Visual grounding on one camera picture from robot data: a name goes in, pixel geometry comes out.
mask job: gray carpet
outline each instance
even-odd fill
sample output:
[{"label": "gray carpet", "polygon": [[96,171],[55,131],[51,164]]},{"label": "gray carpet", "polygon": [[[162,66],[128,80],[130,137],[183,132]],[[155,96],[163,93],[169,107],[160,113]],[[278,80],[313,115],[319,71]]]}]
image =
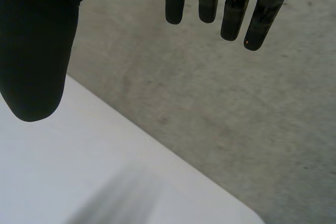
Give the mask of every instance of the gray carpet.
[{"label": "gray carpet", "polygon": [[336,223],[336,0],[288,0],[243,47],[186,0],[86,0],[69,74],[268,224]]}]

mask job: gray floor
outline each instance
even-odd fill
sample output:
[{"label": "gray floor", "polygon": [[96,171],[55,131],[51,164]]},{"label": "gray floor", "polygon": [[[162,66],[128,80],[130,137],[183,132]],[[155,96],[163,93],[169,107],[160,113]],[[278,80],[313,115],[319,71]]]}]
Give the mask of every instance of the gray floor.
[{"label": "gray floor", "polygon": [[69,74],[269,224],[336,223],[336,0],[288,0],[243,47],[186,0],[86,0]]}]

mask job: white table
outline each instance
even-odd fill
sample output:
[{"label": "white table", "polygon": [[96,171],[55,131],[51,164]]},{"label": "white table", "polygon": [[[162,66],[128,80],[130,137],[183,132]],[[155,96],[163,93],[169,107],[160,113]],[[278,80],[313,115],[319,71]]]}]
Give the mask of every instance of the white table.
[{"label": "white table", "polygon": [[0,223],[76,223],[99,194],[117,201],[102,204],[116,216],[106,224],[263,223],[70,77],[40,122],[21,122],[0,98]]}]

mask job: black rubber fingertip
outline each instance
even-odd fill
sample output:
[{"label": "black rubber fingertip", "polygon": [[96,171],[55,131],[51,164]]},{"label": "black rubber fingertip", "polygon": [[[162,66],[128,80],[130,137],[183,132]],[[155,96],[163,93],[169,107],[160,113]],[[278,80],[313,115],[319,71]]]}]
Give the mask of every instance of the black rubber fingertip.
[{"label": "black rubber fingertip", "polygon": [[249,33],[244,39],[244,47],[250,51],[257,51],[262,43],[260,39],[254,39],[258,37],[257,34]]},{"label": "black rubber fingertip", "polygon": [[217,8],[213,9],[211,7],[199,6],[198,7],[198,16],[200,20],[204,23],[212,23],[215,21],[216,18],[216,10]]},{"label": "black rubber fingertip", "polygon": [[224,40],[234,41],[238,37],[238,34],[239,29],[237,29],[235,24],[223,21],[220,36]]},{"label": "black rubber fingertip", "polygon": [[183,17],[184,0],[166,0],[165,14],[168,23],[177,25]]}]

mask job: white surface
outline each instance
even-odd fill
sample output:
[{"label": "white surface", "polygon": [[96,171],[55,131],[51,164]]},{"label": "white surface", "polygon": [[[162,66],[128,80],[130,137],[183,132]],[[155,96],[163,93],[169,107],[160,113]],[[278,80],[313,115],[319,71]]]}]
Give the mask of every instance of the white surface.
[{"label": "white surface", "polygon": [[0,132],[0,223],[67,223],[129,164],[160,181],[146,223],[263,223],[69,77],[59,109],[40,122],[19,121],[1,98]]}]

